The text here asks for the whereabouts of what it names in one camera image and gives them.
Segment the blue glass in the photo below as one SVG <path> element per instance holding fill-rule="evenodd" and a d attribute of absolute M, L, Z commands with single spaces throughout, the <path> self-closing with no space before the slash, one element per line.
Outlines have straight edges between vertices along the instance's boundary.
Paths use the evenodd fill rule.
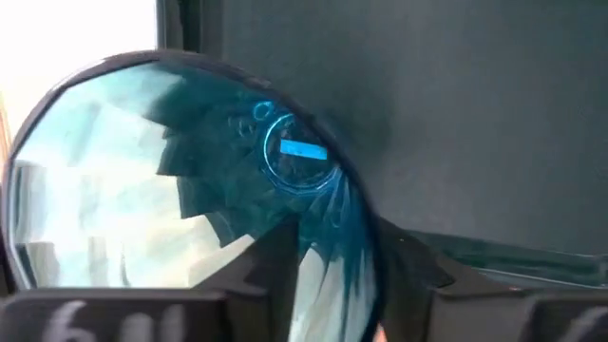
<path fill-rule="evenodd" d="M 370 317 L 359 189 L 294 113 L 207 71 L 154 63 L 68 89 L 10 188 L 30 287 L 190 288 L 298 214 L 290 340 L 358 340 Z"/>

